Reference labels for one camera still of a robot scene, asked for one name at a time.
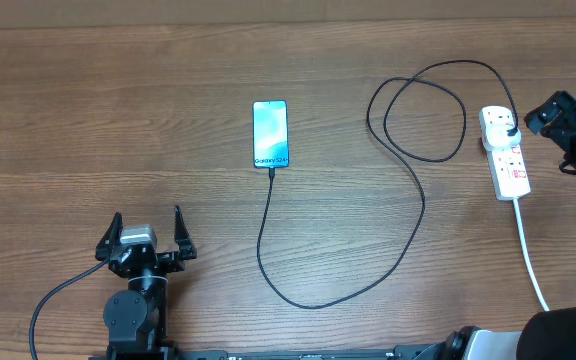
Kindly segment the white power strip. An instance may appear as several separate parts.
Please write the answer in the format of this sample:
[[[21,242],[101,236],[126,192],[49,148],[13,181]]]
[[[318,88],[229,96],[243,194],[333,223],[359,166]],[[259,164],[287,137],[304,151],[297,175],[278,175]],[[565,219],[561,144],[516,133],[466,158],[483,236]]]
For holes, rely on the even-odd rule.
[[[502,106],[486,106],[479,112],[482,129],[485,123],[510,124],[514,117],[510,109]],[[500,201],[513,201],[531,192],[528,174],[520,144],[496,151],[486,151],[495,197]]]

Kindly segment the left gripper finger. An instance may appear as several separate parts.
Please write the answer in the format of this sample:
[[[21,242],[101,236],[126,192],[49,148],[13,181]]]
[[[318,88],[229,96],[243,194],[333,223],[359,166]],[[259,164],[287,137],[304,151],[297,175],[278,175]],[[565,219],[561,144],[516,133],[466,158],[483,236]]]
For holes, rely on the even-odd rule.
[[[97,261],[104,261],[110,257],[114,247],[120,243],[122,229],[122,214],[120,212],[116,212],[113,216],[110,226],[95,248],[95,259]]]
[[[177,244],[180,257],[183,260],[192,260],[197,258],[196,247],[185,226],[182,212],[178,205],[174,207],[174,242]]]

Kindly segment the blue screen smartphone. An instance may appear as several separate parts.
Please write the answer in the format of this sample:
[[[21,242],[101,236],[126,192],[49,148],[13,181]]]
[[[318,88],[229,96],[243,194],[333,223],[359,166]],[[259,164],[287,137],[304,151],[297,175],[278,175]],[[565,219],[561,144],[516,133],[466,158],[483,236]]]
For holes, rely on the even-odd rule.
[[[252,105],[252,118],[254,166],[288,167],[290,151],[286,101],[255,101]]]

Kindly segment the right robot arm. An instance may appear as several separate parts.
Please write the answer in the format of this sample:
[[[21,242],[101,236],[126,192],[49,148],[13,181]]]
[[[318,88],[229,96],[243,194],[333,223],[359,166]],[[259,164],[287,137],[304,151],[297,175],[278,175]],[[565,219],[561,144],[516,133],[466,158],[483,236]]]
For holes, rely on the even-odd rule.
[[[529,194],[530,184],[523,163],[519,138],[508,135],[502,123],[507,109],[483,108],[479,114],[482,143],[487,153],[495,196],[513,205],[519,242],[526,268],[531,259],[519,200]],[[555,92],[529,112],[528,129],[551,139],[564,153],[559,170],[576,176],[576,98],[566,91]],[[520,331],[494,332],[467,326],[444,341],[418,353],[420,359],[576,359],[576,307],[553,310],[541,291],[536,293],[542,307]]]

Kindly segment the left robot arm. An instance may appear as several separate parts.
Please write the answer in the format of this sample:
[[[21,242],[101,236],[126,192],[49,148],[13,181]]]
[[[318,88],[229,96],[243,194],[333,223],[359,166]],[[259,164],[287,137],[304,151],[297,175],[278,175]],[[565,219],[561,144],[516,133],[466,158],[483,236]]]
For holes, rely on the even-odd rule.
[[[128,281],[104,307],[109,332],[107,359],[181,359],[178,345],[167,338],[168,278],[185,269],[184,262],[197,250],[184,224],[181,209],[174,208],[174,243],[178,249],[157,250],[150,225],[126,227],[117,212],[95,249],[95,258]]]

